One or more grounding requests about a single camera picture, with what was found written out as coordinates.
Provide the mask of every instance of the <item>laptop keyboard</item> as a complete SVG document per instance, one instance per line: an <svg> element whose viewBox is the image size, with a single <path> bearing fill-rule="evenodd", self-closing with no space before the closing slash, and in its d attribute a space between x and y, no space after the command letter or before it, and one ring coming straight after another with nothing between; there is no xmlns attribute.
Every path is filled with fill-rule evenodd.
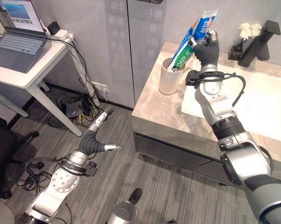
<svg viewBox="0 0 281 224"><path fill-rule="evenodd" d="M16 50L23 53L35 55L42 41L14 35L4 35L0 41L0 48Z"/></svg>

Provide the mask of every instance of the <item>white cup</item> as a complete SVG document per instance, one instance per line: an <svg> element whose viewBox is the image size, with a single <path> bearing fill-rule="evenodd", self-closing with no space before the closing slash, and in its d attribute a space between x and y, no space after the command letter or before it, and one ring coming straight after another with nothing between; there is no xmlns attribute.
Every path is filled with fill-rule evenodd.
<svg viewBox="0 0 281 224"><path fill-rule="evenodd" d="M161 67L159 91L164 95L171 95L176 92L179 80L185 68L185 65L183 65L178 71L167 70L171 60L172 58L165 59Z"/></svg>

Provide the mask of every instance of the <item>wall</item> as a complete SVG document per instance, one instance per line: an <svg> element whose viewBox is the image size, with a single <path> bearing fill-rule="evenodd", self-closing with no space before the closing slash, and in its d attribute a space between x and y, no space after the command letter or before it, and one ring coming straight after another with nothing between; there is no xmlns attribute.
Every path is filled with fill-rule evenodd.
<svg viewBox="0 0 281 224"><path fill-rule="evenodd" d="M281 30L281 0L164 0L160 5L129 0L128 7L136 100L164 41L180 43L204 10L219 8L212 28L219 34L221 52L239 42L241 23L273 20ZM281 35L274 35L268 47L268 62L281 65Z"/></svg>
<svg viewBox="0 0 281 224"><path fill-rule="evenodd" d="M4 32L4 28L2 27L0 23L0 33L2 34ZM12 102L14 102L19 107L23 107L25 103L31 98L31 96L22 89L12 87L6 84L0 83L0 93L10 99ZM0 117L9 122L16 113L12 110L10 110L8 107L0 103Z"/></svg>
<svg viewBox="0 0 281 224"><path fill-rule="evenodd" d="M91 81L107 85L108 100L134 107L126 0L33 0L45 25L57 21L74 34ZM83 91L79 75L65 57L48 82Z"/></svg>

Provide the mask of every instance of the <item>bathroom sink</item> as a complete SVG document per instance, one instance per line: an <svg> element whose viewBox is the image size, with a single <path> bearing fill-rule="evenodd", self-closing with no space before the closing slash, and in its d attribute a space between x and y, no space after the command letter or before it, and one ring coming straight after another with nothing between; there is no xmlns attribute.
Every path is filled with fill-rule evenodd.
<svg viewBox="0 0 281 224"><path fill-rule="evenodd" d="M198 60L193 62L192 69L200 70ZM244 128L281 141L281 78L222 65L218 65L218 71L236 72L246 80L245 93L234 107ZM232 103L242 88L242 82L238 78L230 78L223 81L222 88ZM193 86L187 86L181 110L203 118L201 107L194 98L195 91Z"/></svg>

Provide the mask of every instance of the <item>laptop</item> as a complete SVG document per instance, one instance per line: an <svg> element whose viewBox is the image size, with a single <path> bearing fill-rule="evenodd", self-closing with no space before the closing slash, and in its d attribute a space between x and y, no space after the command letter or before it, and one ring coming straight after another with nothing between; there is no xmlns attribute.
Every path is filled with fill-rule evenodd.
<svg viewBox="0 0 281 224"><path fill-rule="evenodd" d="M47 41L31 0L0 0L0 67L27 73Z"/></svg>

